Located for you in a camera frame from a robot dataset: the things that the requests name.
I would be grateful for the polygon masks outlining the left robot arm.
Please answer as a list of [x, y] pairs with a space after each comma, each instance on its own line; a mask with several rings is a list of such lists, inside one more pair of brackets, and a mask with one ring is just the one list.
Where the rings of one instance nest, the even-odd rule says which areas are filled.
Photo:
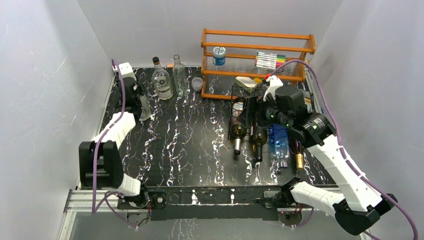
[[149, 194], [140, 180], [124, 172], [119, 151], [142, 114], [143, 88], [134, 78], [124, 77], [120, 93], [125, 101], [116, 105], [109, 123], [93, 140], [78, 147], [80, 182], [83, 188], [120, 192], [131, 207], [145, 208]]

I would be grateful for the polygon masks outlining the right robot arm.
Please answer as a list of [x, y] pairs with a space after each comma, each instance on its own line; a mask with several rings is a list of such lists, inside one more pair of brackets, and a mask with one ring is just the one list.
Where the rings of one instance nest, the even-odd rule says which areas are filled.
[[364, 182], [358, 170], [352, 169], [338, 144], [335, 127], [323, 114], [308, 110], [304, 93], [297, 87], [278, 86], [264, 95], [247, 96], [238, 120], [248, 127], [287, 128], [291, 137], [319, 160], [340, 189], [340, 193], [327, 191], [294, 177], [273, 197], [266, 197], [265, 202], [319, 209], [354, 236], [368, 230], [397, 202], [394, 195], [379, 193]]

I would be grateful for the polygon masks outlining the small clear bottle dark cap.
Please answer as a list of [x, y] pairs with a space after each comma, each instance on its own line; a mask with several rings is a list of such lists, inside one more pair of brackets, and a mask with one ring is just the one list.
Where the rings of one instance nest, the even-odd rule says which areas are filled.
[[151, 117], [152, 112], [151, 112], [149, 101], [145, 95], [140, 96], [139, 100], [141, 103], [141, 115], [139, 120], [141, 122], [144, 122]]

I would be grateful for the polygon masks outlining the tall clear glass bottle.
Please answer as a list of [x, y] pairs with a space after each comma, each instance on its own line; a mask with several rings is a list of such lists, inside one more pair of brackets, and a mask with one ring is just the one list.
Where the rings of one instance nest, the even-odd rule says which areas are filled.
[[188, 84], [185, 65], [181, 62], [180, 55], [175, 54], [173, 56], [173, 78], [175, 81], [176, 91], [180, 97], [188, 95]]

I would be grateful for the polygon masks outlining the round clear liquor bottle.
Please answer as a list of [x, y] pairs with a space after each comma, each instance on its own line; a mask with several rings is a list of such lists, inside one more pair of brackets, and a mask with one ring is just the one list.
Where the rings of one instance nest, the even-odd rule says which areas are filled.
[[152, 74], [152, 83], [156, 94], [160, 100], [168, 100], [173, 97], [172, 82], [169, 73], [164, 70], [157, 56], [152, 58], [154, 72]]

